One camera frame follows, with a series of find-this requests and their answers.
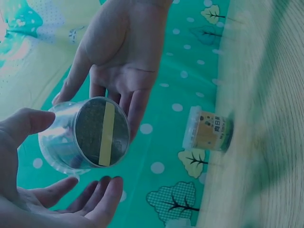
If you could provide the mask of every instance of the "hand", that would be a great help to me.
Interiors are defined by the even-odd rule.
[[[72,99],[90,72],[90,97],[105,96],[108,90],[127,114],[135,137],[158,74],[170,5],[151,2],[108,0],[102,5],[54,105]]]
[[[0,122],[0,220],[2,228],[105,228],[111,222],[123,191],[123,180],[103,177],[90,183],[66,209],[50,211],[77,184],[66,178],[44,189],[17,188],[17,148],[30,134],[54,121],[50,112],[22,109]]]

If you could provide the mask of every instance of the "fabric surface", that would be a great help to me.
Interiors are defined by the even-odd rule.
[[[47,110],[59,92],[97,0],[3,0],[7,28],[0,39],[0,119],[21,107]],[[56,206],[66,207],[92,180],[122,176],[124,192],[111,228],[161,228],[172,219],[195,226],[209,152],[185,151],[182,140],[191,106],[213,112],[219,42],[228,0],[174,0],[161,68],[140,130],[118,165],[94,169]],[[73,101],[88,98],[88,79]],[[43,158],[37,136],[19,149],[18,185],[45,187],[66,177]]]

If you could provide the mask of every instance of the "yellow tape strip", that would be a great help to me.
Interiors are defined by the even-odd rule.
[[[110,166],[114,118],[115,106],[107,102],[105,104],[103,134],[100,143],[99,165]]]

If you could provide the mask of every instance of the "transparent container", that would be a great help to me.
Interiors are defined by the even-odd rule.
[[[190,109],[182,146],[185,150],[226,151],[232,134],[233,122],[230,119],[194,106]]]
[[[115,165],[126,154],[130,126],[112,100],[94,97],[63,102],[49,111],[56,114],[55,120],[38,134],[38,141],[44,158],[57,171],[82,174]]]

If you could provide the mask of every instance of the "green pattern fabric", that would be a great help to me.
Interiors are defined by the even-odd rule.
[[[24,37],[30,37],[32,45],[39,42],[56,45],[52,32],[65,20],[51,2],[4,1],[1,12],[9,28],[0,43],[0,67],[12,61],[10,54],[20,48]],[[228,0],[173,1],[159,76],[128,154],[116,166],[94,169],[78,177],[79,184],[54,209],[66,207],[92,180],[104,175],[122,176],[124,192],[110,228],[161,228],[168,220],[178,218],[190,219],[195,226],[209,151],[185,151],[182,141],[192,106],[199,105],[203,110],[214,112],[216,89],[220,85],[217,80],[218,57],[222,54],[219,42],[223,29],[229,29],[225,24],[228,5]],[[49,15],[52,12],[59,16],[51,22],[44,21],[43,18],[47,17],[42,14],[46,10]],[[27,61],[26,56],[18,61]],[[51,107],[51,100],[59,92],[68,71],[66,69],[61,81],[46,98],[43,110]],[[73,101],[88,98],[88,80]],[[54,170],[44,160],[36,135],[22,144],[19,149],[20,187],[45,187],[64,177],[65,174]]]

